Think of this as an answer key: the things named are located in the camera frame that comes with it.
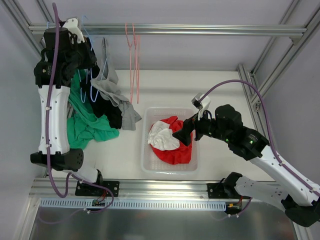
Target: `white wall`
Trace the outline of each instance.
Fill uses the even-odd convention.
[[[320,184],[320,30],[265,97],[279,153]],[[315,240],[320,223],[312,227]]]
[[[33,179],[30,162],[41,134],[40,98],[33,69],[39,61],[0,5],[0,239],[14,238]]]
[[[33,23],[45,23],[35,0],[18,0]],[[292,0],[45,0],[56,2],[63,20],[86,15],[86,23],[273,25]],[[142,36],[142,70],[235,71],[252,68],[268,42],[265,36]],[[126,36],[108,38],[116,69],[129,69]]]
[[[301,0],[291,17],[288,19],[287,24],[306,25],[318,5],[319,0]],[[292,42],[288,37],[276,39],[269,55],[263,61],[256,73],[258,85],[262,84],[263,81],[272,73],[273,69],[277,66],[278,62],[291,45]]]

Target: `white table surface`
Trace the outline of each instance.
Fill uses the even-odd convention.
[[[129,97],[130,78],[128,70],[118,70],[119,87]],[[241,173],[256,181],[273,181],[257,166],[236,156],[222,141],[204,136],[199,141],[199,170],[189,175],[149,174],[141,168],[141,144],[144,112],[148,107],[196,108],[191,100],[197,93],[205,93],[215,84],[225,80],[239,79],[236,71],[140,71],[140,101],[133,97],[134,109],[142,120],[136,131],[120,130],[116,139],[105,142],[90,141],[84,150],[84,163],[99,169],[105,179],[149,179],[149,180],[220,180],[231,172]],[[254,128],[247,101],[240,83],[228,83],[210,95],[209,110],[230,104],[242,115],[248,128]],[[64,177],[63,172],[53,171],[54,177]]]

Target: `floor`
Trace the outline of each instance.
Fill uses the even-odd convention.
[[[67,218],[72,208],[41,207],[47,221]],[[65,224],[35,221],[30,240],[294,240],[291,221],[279,209],[252,202],[239,218],[221,211],[108,209],[79,212]]]
[[[122,93],[129,96],[130,75],[128,70],[118,70]],[[225,80],[239,79],[236,71],[140,71],[140,99],[133,97],[134,109],[141,115],[149,107],[196,108],[191,100],[199,93]],[[221,105],[230,104],[242,115],[243,124],[254,128],[248,105],[240,83],[228,83],[210,94],[209,110],[212,114]],[[92,140],[84,150],[84,164],[99,169],[109,179],[149,180],[220,180],[231,172],[241,173],[256,181],[272,181],[272,178],[255,165],[234,155],[228,146],[216,139],[203,137],[199,141],[199,169],[195,174],[150,174],[141,168],[143,120],[136,124],[136,131],[120,130],[118,138],[106,142]],[[63,177],[63,172],[54,172]]]

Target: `metal bar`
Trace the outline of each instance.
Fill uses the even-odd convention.
[[[24,11],[24,9],[22,8],[22,6],[19,4],[19,2],[17,0],[12,0],[12,5],[16,6],[16,8],[18,9],[18,13],[20,15],[20,17],[22,19],[24,19],[24,21],[30,26],[31,21],[28,18],[26,12]]]
[[[14,0],[1,0],[1,4],[6,10],[6,12],[9,14],[9,16],[12,18],[13,22],[17,25],[17,27],[20,29],[24,37],[26,38],[27,42],[31,45],[33,50],[41,54],[41,45],[36,41],[35,37],[29,30],[29,19],[25,15],[25,13],[22,11],[21,6],[18,4],[18,2]]]
[[[295,12],[295,10],[297,9],[297,6],[299,5],[300,2],[301,2],[301,0],[292,0],[291,4],[289,5],[287,10],[285,11],[285,14],[281,18],[279,24],[286,24],[288,22],[289,18]],[[259,67],[264,62],[264,60],[266,59],[266,57],[270,53],[270,51],[272,50],[272,47],[274,46],[276,39],[277,38],[273,36],[267,42],[267,44],[264,47],[261,55],[258,58],[256,64],[254,65],[254,67],[252,69],[252,74],[253,75],[258,71]]]
[[[55,20],[54,20],[54,18],[51,16],[51,13],[49,12],[49,9],[48,9],[45,1],[44,1],[44,0],[36,0],[36,3],[37,3],[37,5],[38,5],[38,7],[39,7],[39,9],[40,9],[43,17],[45,18],[45,20],[46,20],[47,22],[54,23]]]
[[[16,227],[13,239],[28,240],[30,238],[40,202],[41,199],[37,197],[28,199],[26,210],[20,217],[21,220]]]
[[[297,240],[313,240],[309,227],[300,226],[295,222],[293,222],[292,224],[296,233]]]
[[[220,181],[171,181],[171,180],[129,180],[116,179],[120,182],[118,199],[163,200],[163,201],[208,201],[207,183]],[[55,178],[55,184],[60,192],[65,191],[65,178]],[[69,180],[67,198],[95,199],[96,197],[75,196],[77,180]],[[36,178],[33,181],[29,197],[58,198],[48,178]],[[230,202],[236,199],[211,199],[211,201]]]
[[[34,35],[43,35],[46,24],[33,24],[29,27]],[[90,35],[125,35],[125,24],[85,24]],[[129,33],[133,32],[130,24]],[[209,36],[271,36],[301,37],[306,28],[301,25],[187,25],[187,24],[135,24],[137,35],[209,35]]]
[[[239,74],[239,77],[241,80],[246,81],[248,83],[256,85],[255,82],[252,81],[252,78],[250,77],[250,73],[246,69],[246,67],[243,64],[239,64],[237,67],[237,71]],[[264,120],[261,120],[261,116],[259,114],[259,111],[256,110],[255,106],[251,105],[250,99],[252,98],[254,92],[248,85],[242,84],[244,95],[246,102],[248,104],[248,108],[251,114],[251,118],[253,121],[254,128],[259,131],[261,134],[263,134],[265,137],[267,136],[267,126],[263,124]]]
[[[303,34],[303,37],[297,44],[292,44],[283,58],[279,61],[272,73],[263,81],[259,87],[259,92],[262,97],[265,97],[268,90],[278,81],[282,74],[289,68],[291,63],[300,54],[303,48],[308,44],[310,39],[316,34],[320,28],[320,6],[317,9],[316,14],[307,25],[307,31]],[[259,101],[258,96],[255,94],[251,99],[251,105],[255,105]]]

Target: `pink hanger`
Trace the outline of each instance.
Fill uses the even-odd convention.
[[[132,32],[133,32],[133,39],[130,44],[129,37],[128,37],[128,28],[127,23],[125,23],[125,36],[126,41],[129,47],[129,57],[130,57],[130,103],[133,102],[133,95],[134,95],[134,84],[136,78],[136,103],[139,103],[140,97],[140,36],[136,37],[135,34],[135,25],[132,23]],[[134,70],[132,74],[132,55],[131,55],[131,48],[134,44]]]

